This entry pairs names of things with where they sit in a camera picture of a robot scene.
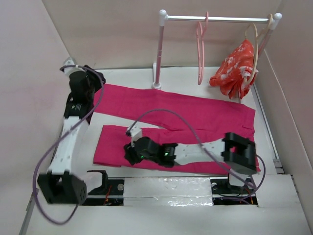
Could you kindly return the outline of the pink trousers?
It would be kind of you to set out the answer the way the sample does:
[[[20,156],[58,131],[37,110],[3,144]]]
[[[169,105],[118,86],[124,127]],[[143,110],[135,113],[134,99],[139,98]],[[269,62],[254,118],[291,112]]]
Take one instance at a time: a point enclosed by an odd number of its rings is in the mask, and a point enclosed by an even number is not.
[[[232,132],[254,141],[255,110],[243,104],[223,100],[200,98],[160,90],[141,90],[106,84],[97,113],[136,120],[152,109],[168,109],[183,117],[196,131],[202,142],[211,142]],[[196,138],[176,115],[165,111],[146,114],[141,122],[161,127],[143,128],[143,136],[155,142],[196,144]],[[127,127],[104,125],[93,157],[93,163],[106,166],[127,166],[124,145],[130,143]],[[226,175],[216,163],[193,163],[182,168],[166,168],[143,160],[133,167],[186,173]]]

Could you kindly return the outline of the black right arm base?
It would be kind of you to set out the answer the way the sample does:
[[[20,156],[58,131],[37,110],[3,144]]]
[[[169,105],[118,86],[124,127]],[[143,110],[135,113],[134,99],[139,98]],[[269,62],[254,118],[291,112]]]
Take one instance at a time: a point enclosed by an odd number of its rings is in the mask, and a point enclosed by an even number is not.
[[[233,186],[227,177],[210,178],[214,206],[258,205],[253,189],[244,185]]]

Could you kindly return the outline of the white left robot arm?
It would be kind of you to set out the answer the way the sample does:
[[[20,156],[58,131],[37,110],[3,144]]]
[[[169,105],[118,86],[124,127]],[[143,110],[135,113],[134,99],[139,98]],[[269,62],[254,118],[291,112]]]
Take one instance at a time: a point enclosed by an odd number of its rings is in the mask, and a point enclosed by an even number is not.
[[[88,193],[95,190],[104,194],[109,182],[96,172],[82,172],[76,164],[83,136],[98,103],[94,102],[97,91],[103,91],[106,80],[102,73],[88,65],[65,65],[61,71],[71,68],[70,93],[64,111],[61,138],[46,173],[39,174],[37,183],[49,204],[78,204],[85,201]]]

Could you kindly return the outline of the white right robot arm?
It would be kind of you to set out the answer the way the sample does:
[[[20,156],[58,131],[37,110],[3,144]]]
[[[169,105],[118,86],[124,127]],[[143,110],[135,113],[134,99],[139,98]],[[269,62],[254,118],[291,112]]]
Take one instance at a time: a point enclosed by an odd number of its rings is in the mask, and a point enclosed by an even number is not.
[[[182,168],[193,163],[217,163],[230,167],[226,187],[237,193],[244,187],[246,179],[257,173],[255,143],[234,133],[212,142],[198,144],[154,142],[141,134],[132,135],[129,144],[124,145],[124,158],[135,165],[143,160],[157,165]]]

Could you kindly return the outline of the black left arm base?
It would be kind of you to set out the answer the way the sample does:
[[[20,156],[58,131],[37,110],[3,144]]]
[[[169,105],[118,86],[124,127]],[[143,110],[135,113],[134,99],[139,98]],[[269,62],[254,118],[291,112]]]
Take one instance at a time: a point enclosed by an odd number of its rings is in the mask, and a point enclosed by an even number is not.
[[[102,174],[102,185],[93,189],[82,206],[123,206],[125,179],[108,177],[105,170],[91,170]]]

